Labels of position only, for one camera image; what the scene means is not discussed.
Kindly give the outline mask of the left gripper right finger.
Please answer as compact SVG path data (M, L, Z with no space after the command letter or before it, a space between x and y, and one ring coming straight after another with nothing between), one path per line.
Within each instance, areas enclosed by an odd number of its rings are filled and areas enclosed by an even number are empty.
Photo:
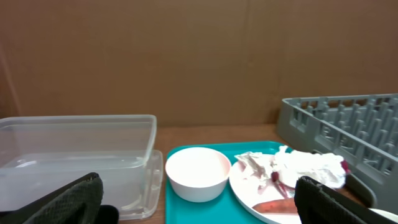
M307 176L296 182L294 202L302 224L395 224Z

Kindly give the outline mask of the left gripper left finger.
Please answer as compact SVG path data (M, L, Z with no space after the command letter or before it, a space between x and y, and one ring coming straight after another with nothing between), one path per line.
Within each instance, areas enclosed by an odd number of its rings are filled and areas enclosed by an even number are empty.
M94 223L102 198L103 182L92 172L18 210L2 213L1 224Z

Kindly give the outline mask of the red foil wrapper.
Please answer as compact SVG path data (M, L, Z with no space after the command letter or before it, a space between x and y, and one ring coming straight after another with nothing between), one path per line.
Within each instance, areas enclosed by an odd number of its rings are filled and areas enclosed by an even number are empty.
M341 164L343 170L345 171L345 174L349 174L351 172L349 170L348 163L345 160L340 162L340 164ZM288 191L286 190L285 185L279 180L278 172L273 171L271 173L271 180L272 180L273 184L275 185L275 188L281 193L283 198L285 198L285 199L290 198L290 195L289 195Z

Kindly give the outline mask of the white napkin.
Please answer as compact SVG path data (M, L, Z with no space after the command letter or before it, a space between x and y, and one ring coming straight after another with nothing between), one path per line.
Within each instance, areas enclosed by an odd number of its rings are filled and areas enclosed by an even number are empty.
M288 146L282 145L275 154L245 152L235 155L235 158L243 166L243 178L255 178L260 189L270 184L273 175L291 188L295 187L296 181L302 176L311 177L333 189L345 185L347 171L343 167L345 160L342 156L296 150L289 152L288 149Z

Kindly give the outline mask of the white bowl with residue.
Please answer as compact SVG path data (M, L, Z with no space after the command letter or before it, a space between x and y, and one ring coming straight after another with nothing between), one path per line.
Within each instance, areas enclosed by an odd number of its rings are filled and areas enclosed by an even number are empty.
M230 160L208 147L189 147L173 153L165 163L165 172L174 192L182 199L209 202L226 187Z

